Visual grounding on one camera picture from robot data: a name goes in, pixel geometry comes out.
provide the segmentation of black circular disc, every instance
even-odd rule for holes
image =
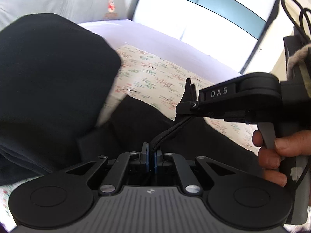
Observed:
[[[222,221],[242,229],[266,229],[285,223],[292,207],[282,187],[247,174],[220,177],[208,204]]]
[[[85,215],[92,203],[92,191],[81,176],[64,173],[29,181],[9,198],[17,223],[37,229],[69,225]]]

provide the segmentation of device handle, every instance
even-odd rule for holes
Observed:
[[[274,149],[276,137],[289,136],[297,131],[303,130],[297,123],[278,123],[277,127],[273,123],[258,123],[257,127],[262,134],[265,146]],[[293,208],[287,218],[287,224],[301,225],[307,221],[308,204],[310,196],[311,175],[307,171],[306,176],[296,188],[297,181],[308,163],[308,156],[297,156],[292,158],[282,158],[279,171],[287,176],[287,189],[293,198]]]

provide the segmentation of black cord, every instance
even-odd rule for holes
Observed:
[[[297,0],[292,0],[299,8],[300,8],[300,13],[299,13],[299,24],[298,25],[295,20],[293,19],[293,17],[290,15],[286,5],[285,5],[285,0],[281,0],[281,5],[285,11],[285,14],[287,15],[287,17],[290,19],[290,21],[292,21],[292,23],[294,24],[295,28],[299,31],[299,33],[301,34],[301,36],[303,37],[305,44],[309,44],[311,43],[309,36],[306,34],[305,30],[304,30],[304,23],[303,23],[303,19],[304,17],[307,20],[307,24],[308,24],[308,28],[309,28],[309,32],[311,33],[311,22],[310,19],[307,15],[307,12],[309,12],[311,14],[311,10],[309,8],[303,8],[302,5],[297,1]],[[305,175],[307,174],[308,170],[310,169],[311,166],[311,156],[309,156],[308,158],[308,162],[307,165],[305,166],[301,176],[299,177],[294,190],[296,190],[299,185],[301,184],[302,180],[304,179]]]

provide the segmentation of black device mount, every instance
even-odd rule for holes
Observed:
[[[19,232],[286,232],[280,186],[205,156],[149,148],[99,156],[24,183],[9,199]]]

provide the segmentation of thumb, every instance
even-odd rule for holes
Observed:
[[[303,130],[274,141],[276,152],[285,157],[311,155],[311,131]]]

